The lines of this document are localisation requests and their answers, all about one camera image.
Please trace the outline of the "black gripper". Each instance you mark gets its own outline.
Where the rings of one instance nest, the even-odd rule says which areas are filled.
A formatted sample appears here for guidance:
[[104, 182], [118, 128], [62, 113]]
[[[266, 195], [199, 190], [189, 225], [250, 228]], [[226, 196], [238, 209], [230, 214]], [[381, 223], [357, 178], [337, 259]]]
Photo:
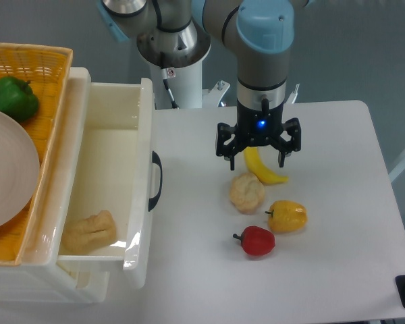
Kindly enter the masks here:
[[269, 101], [262, 99], [257, 106], [259, 110], [250, 109], [238, 101], [236, 125], [217, 124], [216, 155], [229, 161], [231, 170], [235, 170], [235, 156], [246, 147], [271, 145], [278, 151], [279, 167], [284, 167], [286, 157], [292, 152], [301, 150], [299, 119], [293, 117], [282, 123], [283, 103], [266, 109]]

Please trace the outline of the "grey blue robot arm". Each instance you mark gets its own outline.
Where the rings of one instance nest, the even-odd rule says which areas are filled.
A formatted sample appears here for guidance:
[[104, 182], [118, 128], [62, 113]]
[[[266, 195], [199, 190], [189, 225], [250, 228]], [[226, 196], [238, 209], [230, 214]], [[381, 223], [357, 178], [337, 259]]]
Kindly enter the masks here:
[[202, 62], [219, 41], [237, 60], [237, 122], [217, 126], [216, 154], [272, 146], [278, 163], [301, 148], [300, 122], [282, 119], [294, 12], [305, 1], [99, 1], [118, 38], [135, 38], [158, 109], [200, 108]]

